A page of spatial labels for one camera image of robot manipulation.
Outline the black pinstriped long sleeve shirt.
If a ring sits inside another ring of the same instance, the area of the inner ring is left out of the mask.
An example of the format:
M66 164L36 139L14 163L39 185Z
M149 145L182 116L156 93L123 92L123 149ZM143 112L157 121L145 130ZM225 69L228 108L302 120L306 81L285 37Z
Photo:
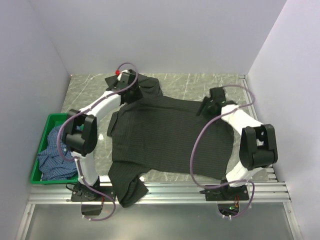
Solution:
M123 105L111 116L112 139L108 172L120 205L130 207L147 194L140 176L150 170L190 173L191 153L209 120L196 116L199 101L164 96L157 78L138 76L143 98ZM234 130L223 120L202 135L193 158L193 173L223 179L234 145Z

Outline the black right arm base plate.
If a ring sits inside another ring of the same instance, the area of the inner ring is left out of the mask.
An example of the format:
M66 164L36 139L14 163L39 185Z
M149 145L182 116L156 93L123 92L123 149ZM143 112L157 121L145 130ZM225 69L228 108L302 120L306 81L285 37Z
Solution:
M206 201L247 201L249 194L246 185L231 187L229 185L216 188L204 189L199 192L205 195Z

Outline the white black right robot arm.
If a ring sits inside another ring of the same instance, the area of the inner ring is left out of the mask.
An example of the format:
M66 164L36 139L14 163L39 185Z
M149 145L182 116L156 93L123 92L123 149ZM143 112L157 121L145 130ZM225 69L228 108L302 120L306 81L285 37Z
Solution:
M246 87L240 85L233 85L233 87L244 89L250 95L251 102L238 105L234 101L226 99L225 86L211 88L209 96L202 100L197 115L212 114L213 118L199 133L189 161L189 171L193 182L204 189L215 190L220 188L220 194L226 200L233 199L238 194L238 188L249 183L253 175L278 161L275 128L271 124L263 124L245 113L242 109L252 106L255 102L255 96ZM226 174L225 182L219 185L201 185L194 177L194 156L207 128L219 119L232 126L240 135L239 161Z

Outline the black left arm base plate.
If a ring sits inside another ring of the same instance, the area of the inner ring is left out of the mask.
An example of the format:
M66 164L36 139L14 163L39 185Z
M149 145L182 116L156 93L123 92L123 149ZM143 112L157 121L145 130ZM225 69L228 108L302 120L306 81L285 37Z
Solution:
M98 202L104 200L105 202L110 202L108 198L88 189L85 185L80 183L66 184L65 186L69 191L71 191L71 201L72 202ZM95 190L108 195L113 200L116 199L116 194L111 186L92 186Z

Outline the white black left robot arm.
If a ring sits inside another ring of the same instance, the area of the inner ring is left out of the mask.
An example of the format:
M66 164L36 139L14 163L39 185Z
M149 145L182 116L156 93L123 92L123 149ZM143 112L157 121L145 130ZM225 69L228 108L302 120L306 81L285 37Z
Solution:
M116 75L106 79L106 91L88 106L71 109L60 128L59 134L62 136L57 138L62 139L70 150L77 168L78 185L74 191L83 194L89 201L96 201L99 197L113 200L113 197L102 192L95 167L93 151L98 142L98 124L113 109L142 98L138 75L133 70L117 70Z

